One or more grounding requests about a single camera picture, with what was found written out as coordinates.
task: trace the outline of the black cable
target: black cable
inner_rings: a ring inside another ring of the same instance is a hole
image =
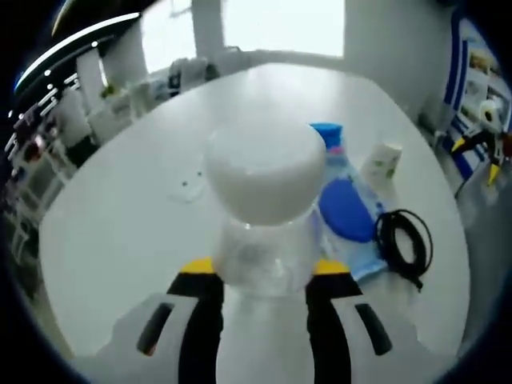
[[[430,244],[430,256],[427,260],[427,249],[423,237],[414,224],[404,214],[416,218],[426,230]],[[409,236],[413,244],[414,260],[407,262],[398,248],[396,242],[396,231],[403,230]],[[430,267],[434,256],[434,244],[428,226],[414,212],[409,210],[394,210],[381,214],[375,223],[375,241],[381,257],[387,262],[390,270],[412,282],[418,291],[423,288],[419,280]]]

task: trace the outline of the ceiling light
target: ceiling light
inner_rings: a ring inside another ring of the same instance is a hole
[[[48,112],[50,112],[56,105],[57,105],[57,101],[52,100],[52,102],[50,104],[48,104],[48,106],[46,106],[46,108],[44,110],[41,111],[40,115],[41,116],[47,115]]]
[[[76,78],[78,77],[78,74],[72,74],[71,76],[69,76],[66,80],[64,80],[64,84],[67,84],[69,82],[72,82],[73,80],[75,80]]]
[[[14,144],[15,140],[16,140],[16,134],[12,134],[12,136],[10,137],[9,141],[6,144],[6,147],[4,148],[4,152],[7,152],[9,150],[10,146],[12,146]]]
[[[39,106],[42,106],[45,102],[47,102],[48,100],[50,100],[51,97],[55,96],[55,94],[57,93],[57,88],[53,88],[50,92],[48,92],[46,94],[46,96],[44,98],[42,98],[39,102],[38,102],[38,105]]]
[[[26,77],[35,71],[35,69],[40,66],[45,60],[47,60],[49,57],[57,53],[59,50],[64,48],[65,46],[71,44],[72,42],[86,36],[87,34],[90,34],[91,32],[94,32],[96,30],[100,30],[101,28],[105,28],[106,26],[111,26],[113,24],[117,24],[118,22],[125,22],[127,20],[132,20],[134,18],[138,18],[140,15],[139,12],[135,12],[132,14],[124,14],[123,16],[117,16],[116,18],[111,18],[109,20],[104,20],[102,22],[99,22],[98,24],[94,24],[93,26],[88,26],[87,28],[77,32],[76,34],[72,34],[68,38],[65,38],[61,42],[58,42],[54,46],[52,46],[47,52],[39,56],[32,64],[29,65],[29,67],[23,72],[22,76],[19,78],[18,82],[16,83],[16,86],[14,86],[14,89],[16,90],[19,85],[23,82],[23,80],[26,79]]]
[[[14,144],[14,147],[12,149],[12,151],[10,152],[10,154],[7,156],[7,160],[12,160],[12,158],[14,157],[14,155],[18,152],[18,148],[19,148],[19,145],[18,145],[18,142],[16,142]]]
[[[64,5],[62,5],[61,10],[58,12],[57,20],[55,20],[54,28],[51,31],[51,35],[52,36],[55,34],[55,31],[58,28],[58,24],[60,23],[60,21],[62,20],[62,18],[64,17],[66,12],[68,11],[68,9],[71,7],[73,2],[74,2],[74,0],[66,0],[66,2],[64,2]]]
[[[38,145],[39,148],[43,148],[44,145],[45,145],[45,141],[42,139],[41,135],[38,134],[35,138],[34,138],[34,141],[35,143]]]

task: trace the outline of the white bottle cap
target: white bottle cap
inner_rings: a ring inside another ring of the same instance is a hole
[[[237,220],[275,226],[311,207],[322,187],[325,157],[322,138],[307,124],[248,120],[210,136],[206,175]]]

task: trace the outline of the light strip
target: light strip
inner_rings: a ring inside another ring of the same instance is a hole
[[[71,4],[73,3],[73,0],[66,0],[64,4],[61,7],[61,10],[58,12],[57,20],[55,20],[54,28],[51,30],[51,35],[53,36],[55,34],[55,31],[58,28],[58,24],[60,23],[62,17],[64,17],[64,14],[67,12],[67,10],[71,7]]]
[[[139,12],[134,12],[132,14],[124,14],[123,16],[117,16],[116,18],[110,18],[108,20],[99,22],[98,24],[94,24],[93,26],[88,26],[87,28],[77,32],[76,34],[72,34],[71,36],[65,38],[61,42],[58,42],[57,44],[52,46],[47,52],[45,52],[44,54],[39,56],[32,64],[29,65],[29,67],[26,69],[25,72],[23,72],[22,76],[16,83],[16,86],[14,87],[14,89],[16,90],[19,87],[19,85],[23,82],[23,80],[25,80],[29,74],[34,72],[34,70],[38,66],[40,66],[45,60],[47,60],[53,54],[56,54],[59,50],[61,50],[65,46],[86,36],[87,34],[90,34],[91,32],[95,32],[96,30],[100,30],[101,28],[105,28],[106,26],[111,26],[113,24],[117,24],[118,22],[125,22],[127,20],[132,20],[134,18],[138,18],[139,15],[140,15]]]
[[[50,104],[48,104],[48,106],[41,111],[41,113],[39,114],[40,116],[45,116],[48,112],[50,112],[54,106],[56,106],[58,103],[57,102],[51,102]]]
[[[99,74],[102,78],[103,86],[108,86],[109,82],[106,80],[105,67],[103,66],[103,60],[99,59]]]
[[[48,100],[50,100],[50,98],[52,96],[54,96],[55,94],[57,93],[57,88],[53,88],[50,92],[48,92],[46,94],[46,96],[44,98],[42,98],[39,102],[38,102],[38,106],[42,106],[45,102],[47,102]]]
[[[10,137],[9,141],[6,144],[6,147],[4,148],[4,152],[7,152],[10,146],[12,146],[14,140],[16,140],[16,133],[13,133],[13,135]]]
[[[78,77],[78,74],[72,74],[71,76],[69,76],[66,80],[64,80],[64,84],[67,84],[68,82],[72,82],[73,80],[75,80],[76,78]]]
[[[18,141],[16,141],[16,143],[13,146],[12,151],[7,156],[7,160],[11,161],[13,159],[13,157],[16,155],[16,153],[18,152],[18,149],[19,149],[19,144],[18,144]]]

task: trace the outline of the transparent plastic container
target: transparent plastic container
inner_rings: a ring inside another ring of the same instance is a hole
[[[320,258],[317,212],[280,226],[251,226],[226,217],[214,269],[247,293],[283,296],[303,289]]]

